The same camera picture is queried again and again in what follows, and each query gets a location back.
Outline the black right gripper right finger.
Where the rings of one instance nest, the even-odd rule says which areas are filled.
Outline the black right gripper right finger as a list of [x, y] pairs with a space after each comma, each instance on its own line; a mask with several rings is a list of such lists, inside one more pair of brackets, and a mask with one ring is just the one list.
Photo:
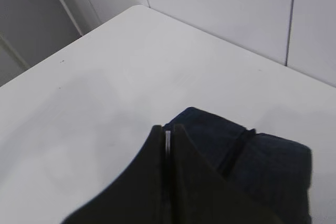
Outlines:
[[170, 139], [171, 223], [267, 223], [267, 211], [230, 187], [188, 138], [182, 125]]

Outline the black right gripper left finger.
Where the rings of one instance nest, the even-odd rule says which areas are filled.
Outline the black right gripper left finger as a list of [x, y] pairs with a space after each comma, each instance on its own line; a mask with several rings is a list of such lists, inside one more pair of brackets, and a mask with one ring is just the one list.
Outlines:
[[162, 159], [164, 133], [152, 127], [136, 157], [107, 188], [64, 223], [165, 223]]

